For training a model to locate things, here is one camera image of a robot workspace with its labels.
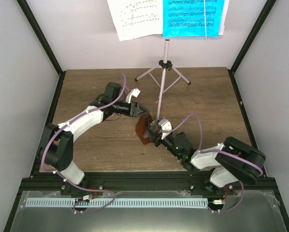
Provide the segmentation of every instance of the wooden floor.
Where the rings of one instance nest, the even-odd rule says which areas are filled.
[[[58,101],[54,123],[64,122],[83,111],[104,92],[108,82],[118,82],[125,73],[129,88],[138,87],[141,93],[134,101],[150,109],[153,118],[158,107],[159,87],[148,75],[140,81],[134,78],[147,69],[68,70]],[[180,79],[164,95],[160,118],[177,126],[187,115],[196,113],[202,122],[202,148],[222,143],[233,136],[248,144],[249,138],[226,68],[181,68],[179,71],[191,82]],[[152,72],[160,82],[161,69]],[[177,78],[167,71],[166,87]],[[176,158],[162,145],[143,145],[135,134],[138,118],[122,116],[117,121],[104,121],[89,129],[74,144],[74,162],[84,171],[146,171],[183,170]],[[191,117],[177,133],[184,131],[199,145],[200,130]]]

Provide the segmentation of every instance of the red component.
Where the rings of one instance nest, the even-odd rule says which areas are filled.
[[[144,138],[144,134],[145,134],[145,118],[150,116],[151,119],[152,119],[152,116],[150,114],[148,115],[142,115],[137,124],[136,124],[136,128],[135,128],[135,131],[136,131],[136,134],[137,136],[140,138],[141,142],[146,145],[146,144],[149,144],[151,143],[151,140],[150,138]]]

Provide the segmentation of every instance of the black joint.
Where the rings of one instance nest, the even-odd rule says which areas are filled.
[[[163,69],[168,69],[169,71],[172,69],[173,64],[170,60],[167,61],[167,63],[165,64],[164,61],[161,59],[159,61],[159,65],[163,68]]]

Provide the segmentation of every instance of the tripod legs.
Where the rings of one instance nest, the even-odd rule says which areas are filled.
[[[162,96],[163,93],[166,92],[167,90],[170,89],[171,86],[173,86],[178,80],[180,80],[180,78],[182,78],[183,80],[185,80],[189,85],[191,84],[191,82],[185,77],[183,76],[183,74],[181,72],[178,71],[178,69],[176,69],[175,67],[173,67],[172,63],[167,60],[168,58],[168,50],[169,50],[169,40],[165,40],[165,47],[164,47],[164,57],[163,60],[159,61],[159,65],[157,65],[156,67],[149,69],[148,71],[146,71],[145,73],[143,73],[142,75],[138,76],[135,81],[139,81],[141,78],[143,78],[145,75],[150,74],[150,76],[153,78],[153,80],[158,84],[158,86],[160,87],[159,90],[159,105],[158,105],[158,113],[156,116],[156,119],[159,120],[159,114],[160,114],[160,107],[161,107],[161,103],[162,103]],[[151,74],[151,72],[158,68],[159,66],[161,66],[163,68],[163,72],[162,72],[162,81],[161,84],[159,85],[159,83],[157,82],[157,80],[154,78],[154,76]],[[170,70],[173,69],[178,75],[179,77],[171,84],[169,85],[165,90],[165,79],[166,79],[166,70]]]

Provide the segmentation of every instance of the wire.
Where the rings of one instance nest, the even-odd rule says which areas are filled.
[[[163,132],[163,133],[171,133],[171,132],[174,132],[174,131],[177,130],[179,127],[181,127],[181,126],[186,122],[186,120],[188,120],[191,116],[195,116],[195,117],[197,118],[197,120],[198,120],[198,123],[199,123],[199,129],[200,129],[201,138],[200,138],[198,150],[199,150],[200,152],[202,152],[202,151],[201,151],[201,147],[202,147],[202,124],[201,124],[201,121],[200,121],[200,119],[198,118],[198,116],[197,116],[196,114],[190,114],[190,115],[188,115],[188,116],[187,116],[185,119],[183,119],[182,122],[181,122],[178,126],[176,126],[174,129],[172,129],[172,130],[162,130],[162,132]],[[255,168],[256,170],[259,171],[260,175],[263,175],[263,170],[262,170],[260,167],[258,167],[257,165],[255,165],[255,164],[253,164],[253,163],[251,163],[251,162],[249,162],[249,161],[247,161],[247,160],[245,160],[245,159],[243,159],[243,158],[241,158],[241,157],[235,156],[235,155],[230,154],[230,153],[225,152],[225,151],[216,150],[216,149],[207,150],[206,153],[207,153],[207,152],[217,152],[217,153],[220,153],[220,154],[223,154],[223,155],[232,157],[232,158],[234,158],[234,159],[237,159],[237,160],[239,160],[239,161],[241,161],[241,162],[243,162],[243,163],[245,163],[245,164],[247,164],[247,165],[250,165],[251,167]],[[233,209],[235,209],[235,208],[241,203],[241,201],[242,201],[242,199],[243,199],[243,196],[244,196],[244,186],[243,186],[243,184],[242,184],[241,181],[239,181],[239,182],[240,182],[240,185],[241,185],[241,188],[242,188],[241,198],[240,198],[239,202],[238,202],[234,207],[232,207],[232,208],[230,208],[230,209],[220,211],[221,213],[226,213],[226,212],[228,212],[228,211],[230,211],[230,210],[233,210]],[[224,191],[225,191],[225,201],[226,201],[226,197],[227,197],[226,189],[224,189]]]
[[[88,187],[88,189],[97,189],[97,188],[95,188],[94,186],[90,186],[90,187]],[[97,192],[95,192],[93,199],[97,198],[97,196],[98,196],[98,194],[97,194]]]
[[[228,153],[228,152],[226,152],[226,151],[220,151],[220,150],[216,150],[216,149],[206,150],[206,153],[208,153],[208,152],[217,152],[217,153],[223,154],[223,155],[225,155],[225,156],[232,157],[232,158],[235,159],[235,160],[239,160],[239,161],[241,161],[242,163],[245,163],[245,164],[250,165],[251,167],[255,168],[257,171],[259,171],[260,175],[263,175],[263,174],[264,174],[264,172],[262,171],[262,169],[261,169],[259,166],[255,165],[255,164],[251,163],[250,161],[247,161],[247,160],[245,160],[245,159],[243,159],[243,158],[241,158],[241,157],[238,157],[238,156],[235,156],[235,155],[233,155],[233,154],[231,154],[231,153]]]
[[[88,113],[92,113],[94,111],[97,111],[97,110],[101,110],[101,109],[104,109],[104,108],[107,108],[109,106],[111,106],[112,104],[116,103],[120,98],[121,96],[123,95],[124,93],[124,90],[125,90],[125,87],[126,87],[126,76],[124,73],[121,74],[121,79],[123,78],[123,88],[119,94],[119,96],[111,103],[107,104],[107,105],[104,105],[104,106],[101,106],[99,108],[95,108],[95,109],[91,109],[88,111]],[[57,171],[56,169],[54,170],[45,170],[44,168],[44,161],[45,161],[45,157],[46,157],[46,154],[49,150],[49,147],[50,145],[53,143],[53,141],[55,140],[55,138],[65,129],[67,128],[69,125],[71,125],[72,123],[76,122],[77,120],[79,120],[80,118],[82,118],[84,115],[86,115],[87,112],[83,112],[82,114],[78,115],[77,117],[75,117],[74,119],[72,119],[69,123],[66,123],[62,128],[60,128],[53,136],[52,138],[49,140],[44,152],[43,152],[43,156],[42,156],[42,161],[41,161],[41,168],[44,172],[54,172],[54,173],[57,173],[60,177],[62,177],[64,180],[66,180],[70,185],[74,186],[75,188],[77,189],[80,189],[82,191],[87,191],[87,192],[109,192],[109,193],[113,193],[115,194],[113,191],[109,191],[109,190],[97,190],[97,189],[89,189],[89,188],[83,188],[83,187],[80,187],[76,184],[74,184],[72,181],[70,181],[69,179],[67,179],[62,173],[60,173],[59,171]],[[97,208],[97,209],[94,209],[94,210],[89,210],[87,212],[93,212],[93,211],[98,211],[98,210],[101,210],[101,209],[104,209],[105,207],[107,207],[108,205],[112,204],[112,202],[114,202],[116,196],[113,197],[113,199],[105,204],[104,206],[100,207],[100,208]]]
[[[128,86],[126,85],[126,80],[122,80],[122,75],[120,76],[120,80],[121,80],[121,82],[122,83],[125,83],[125,89],[128,91],[128,92],[130,92],[130,88],[128,88]]]
[[[200,142],[199,142],[198,150],[200,150],[201,147],[202,147],[202,124],[201,124],[201,121],[200,121],[199,117],[198,117],[196,114],[190,114],[190,115],[188,115],[188,116],[187,116],[185,119],[183,119],[182,122],[181,122],[178,126],[176,126],[174,129],[172,129],[172,130],[162,130],[162,132],[163,132],[163,133],[171,133],[171,132],[174,132],[174,131],[177,130],[179,127],[181,127],[181,126],[185,123],[186,120],[188,120],[188,119],[189,119],[190,117],[192,117],[192,116],[195,116],[195,117],[197,118],[198,124],[199,124],[199,130],[200,130],[200,133],[201,133],[201,139],[200,139]]]
[[[238,207],[238,205],[240,205],[240,203],[242,202],[242,200],[243,200],[243,196],[244,196],[244,191],[245,191],[245,189],[244,189],[244,187],[243,187],[243,184],[242,184],[242,182],[241,181],[239,181],[239,183],[240,183],[240,185],[241,185],[241,197],[240,197],[240,200],[237,202],[237,204],[235,204],[232,208],[229,208],[229,209],[226,209],[226,210],[222,210],[222,211],[215,211],[215,210],[212,210],[209,206],[207,206],[208,207],[208,209],[211,211],[211,212],[219,212],[219,213],[226,213],[226,212],[229,212],[229,211],[231,211],[231,210],[233,210],[233,209],[235,209],[235,208],[237,208]]]
[[[121,118],[122,115],[120,115],[120,117],[116,118],[116,119],[105,119],[105,121],[117,121],[118,119]]]
[[[225,200],[225,203],[226,203],[226,198],[227,198],[227,191],[226,191],[226,188],[225,188],[225,187],[223,187],[223,189],[224,189],[224,192],[225,192],[225,195],[224,195],[224,200]]]
[[[104,108],[107,108],[111,105],[113,105],[114,103],[116,103],[120,98],[121,96],[123,95],[124,93],[124,90],[125,90],[125,87],[126,87],[126,76],[124,73],[121,74],[121,78],[124,79],[124,82],[123,82],[123,88],[119,94],[119,96],[111,103],[107,104],[107,105],[104,105],[104,106],[101,106],[99,108],[95,108],[95,109],[91,109],[88,111],[88,113],[92,113],[94,111],[97,111],[97,110],[101,110],[101,109],[104,109]],[[76,122],[77,120],[79,120],[80,118],[82,118],[83,116],[87,115],[87,112],[83,112],[82,114],[78,115],[77,117],[75,117],[74,119],[72,119],[71,121],[69,121],[68,123],[66,123],[63,127],[61,127],[54,135],[53,137],[49,140],[44,152],[43,152],[43,156],[42,156],[42,161],[41,161],[41,168],[44,172],[53,172],[53,171],[56,171],[56,170],[45,170],[44,168],[44,160],[46,158],[46,154],[49,150],[49,147],[50,145],[53,143],[53,141],[55,140],[55,138],[65,129],[67,128],[69,125],[71,125],[72,123]]]

